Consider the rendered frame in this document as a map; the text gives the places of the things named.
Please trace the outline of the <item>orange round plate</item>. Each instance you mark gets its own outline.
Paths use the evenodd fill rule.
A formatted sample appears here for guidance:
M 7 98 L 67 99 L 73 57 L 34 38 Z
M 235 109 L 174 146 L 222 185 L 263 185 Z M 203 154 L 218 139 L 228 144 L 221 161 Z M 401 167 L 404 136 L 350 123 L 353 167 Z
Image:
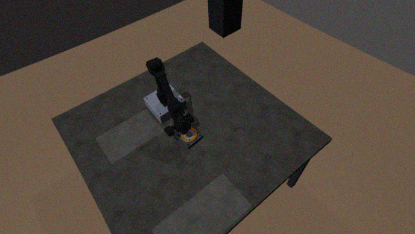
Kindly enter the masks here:
M 182 134 L 181 133 L 181 138 L 182 138 L 182 140 L 183 141 L 185 141 L 185 142 L 191 142 L 191 141 L 193 141 L 193 140 L 195 140 L 196 139 L 196 137 L 197 137 L 197 131 L 196 131 L 196 129 L 194 129 L 194 128 L 190 128 L 189 129 L 189 131 L 190 132 L 192 132 L 192 136 L 191 137 L 187 137 L 186 136 L 186 134 Z M 190 140 L 190 141 L 189 141 Z

